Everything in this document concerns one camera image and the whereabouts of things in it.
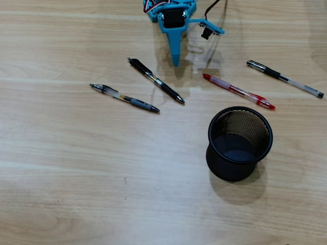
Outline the blue gripper body black servo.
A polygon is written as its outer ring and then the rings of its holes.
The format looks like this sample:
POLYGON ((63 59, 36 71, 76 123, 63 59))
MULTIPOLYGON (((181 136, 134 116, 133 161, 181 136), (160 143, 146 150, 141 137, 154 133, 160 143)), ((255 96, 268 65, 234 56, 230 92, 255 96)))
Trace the blue gripper body black servo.
POLYGON ((170 1, 156 7, 156 22, 161 22, 166 29, 185 25, 196 10, 196 1, 170 1))

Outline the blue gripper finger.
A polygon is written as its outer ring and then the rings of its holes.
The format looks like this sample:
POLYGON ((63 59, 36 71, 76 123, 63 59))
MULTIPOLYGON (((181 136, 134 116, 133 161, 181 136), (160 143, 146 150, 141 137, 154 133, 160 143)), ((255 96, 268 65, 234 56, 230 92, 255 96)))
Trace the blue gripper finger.
POLYGON ((172 62, 175 67, 179 66, 181 34, 187 31, 187 26, 178 28, 161 28, 161 31, 167 35, 172 62))

